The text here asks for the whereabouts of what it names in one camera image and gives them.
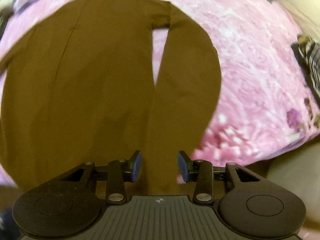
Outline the brown garment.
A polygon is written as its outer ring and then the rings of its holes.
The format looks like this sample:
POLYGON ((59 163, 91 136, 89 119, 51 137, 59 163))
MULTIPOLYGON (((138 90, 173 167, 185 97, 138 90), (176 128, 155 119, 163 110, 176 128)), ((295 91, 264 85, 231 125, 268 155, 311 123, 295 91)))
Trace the brown garment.
POLYGON ((1 164, 29 191, 86 161, 140 150, 134 193, 178 194, 221 87, 207 32, 160 0, 75 0, 3 57, 1 164))

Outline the pink rose blanket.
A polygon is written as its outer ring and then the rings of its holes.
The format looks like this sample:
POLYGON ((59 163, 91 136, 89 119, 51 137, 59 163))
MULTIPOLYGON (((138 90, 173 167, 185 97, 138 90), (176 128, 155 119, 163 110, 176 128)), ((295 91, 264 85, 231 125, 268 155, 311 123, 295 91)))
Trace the pink rose blanket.
MULTIPOLYGON (((9 21, 5 55, 31 27, 72 0, 37 0, 9 21)), ((278 2, 167 0, 196 20, 216 47, 222 86, 217 110, 194 157, 216 165, 271 159, 319 134, 319 108, 291 43, 300 32, 278 2)))

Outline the cream bolster cushion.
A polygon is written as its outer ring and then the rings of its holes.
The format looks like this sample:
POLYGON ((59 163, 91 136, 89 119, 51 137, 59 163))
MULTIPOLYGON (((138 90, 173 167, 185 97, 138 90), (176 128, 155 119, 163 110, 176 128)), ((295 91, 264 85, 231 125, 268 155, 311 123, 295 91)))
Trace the cream bolster cushion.
POLYGON ((319 0, 276 0, 287 10, 305 35, 319 41, 319 0))

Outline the black white striped cloth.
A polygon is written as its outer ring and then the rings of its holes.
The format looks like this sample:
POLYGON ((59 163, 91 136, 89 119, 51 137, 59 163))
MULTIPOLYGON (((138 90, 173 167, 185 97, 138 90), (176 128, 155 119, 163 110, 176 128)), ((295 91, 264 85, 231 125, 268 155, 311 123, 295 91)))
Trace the black white striped cloth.
POLYGON ((308 35, 298 34, 291 49, 319 106, 319 42, 308 35))

